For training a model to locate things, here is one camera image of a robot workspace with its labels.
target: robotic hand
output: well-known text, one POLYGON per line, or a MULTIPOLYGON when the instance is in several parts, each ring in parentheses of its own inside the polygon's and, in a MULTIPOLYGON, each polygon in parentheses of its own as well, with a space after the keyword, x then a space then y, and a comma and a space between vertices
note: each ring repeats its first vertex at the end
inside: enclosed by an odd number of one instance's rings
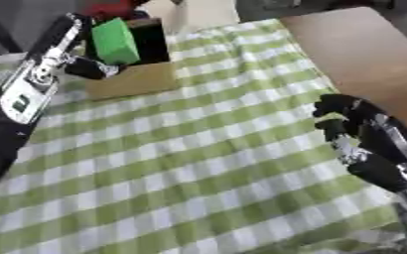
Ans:
POLYGON ((395 209, 407 238, 407 127, 370 102, 348 95, 322 95, 315 107, 315 117, 344 117, 322 120, 316 127, 351 174, 397 195, 395 209), (351 138, 359 144, 353 146, 351 138))
POLYGON ((58 89, 58 73, 101 79, 118 74, 122 65, 102 63, 95 54, 94 20, 68 13, 59 17, 26 54, 20 65, 0 82, 0 179, 34 131, 58 89), (86 41, 87 58, 70 54, 86 41))

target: wooden table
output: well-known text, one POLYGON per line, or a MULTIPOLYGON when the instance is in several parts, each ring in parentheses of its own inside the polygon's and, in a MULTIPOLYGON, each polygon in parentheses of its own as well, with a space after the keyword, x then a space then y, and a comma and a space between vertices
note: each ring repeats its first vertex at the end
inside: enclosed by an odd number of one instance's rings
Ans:
POLYGON ((341 92, 407 124, 407 38, 388 21, 363 7, 282 21, 341 92))

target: tablecloth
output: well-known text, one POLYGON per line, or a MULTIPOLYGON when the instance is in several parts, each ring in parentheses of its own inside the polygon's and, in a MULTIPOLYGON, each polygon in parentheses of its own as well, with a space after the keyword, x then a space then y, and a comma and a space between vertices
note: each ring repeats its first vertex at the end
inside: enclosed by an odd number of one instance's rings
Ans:
MULTIPOLYGON (((0 183, 0 253, 345 253, 398 237, 311 116, 336 92, 277 20, 170 37, 180 89, 59 93, 0 183)), ((22 55, 0 57, 0 78, 22 55)))

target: green block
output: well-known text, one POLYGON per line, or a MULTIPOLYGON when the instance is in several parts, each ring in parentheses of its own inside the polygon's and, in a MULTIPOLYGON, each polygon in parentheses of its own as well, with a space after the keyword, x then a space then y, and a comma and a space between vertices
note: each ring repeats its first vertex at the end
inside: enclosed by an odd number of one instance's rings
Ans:
POLYGON ((98 56, 107 64, 134 64, 140 60, 134 37, 120 18, 92 29, 98 56))

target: table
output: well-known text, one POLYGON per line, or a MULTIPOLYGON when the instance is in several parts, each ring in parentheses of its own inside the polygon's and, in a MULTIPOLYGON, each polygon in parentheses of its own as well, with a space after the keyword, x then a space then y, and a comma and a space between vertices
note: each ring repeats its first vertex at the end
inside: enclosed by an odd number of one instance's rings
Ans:
POLYGON ((370 8, 282 22, 343 93, 369 99, 407 123, 407 38, 370 8))
MULTIPOLYGON (((64 77, 0 183, 0 253, 343 253, 400 237, 388 193, 314 128, 336 89, 280 22, 169 47, 180 89, 90 102, 64 77)), ((20 57, 0 57, 0 77, 20 57)))

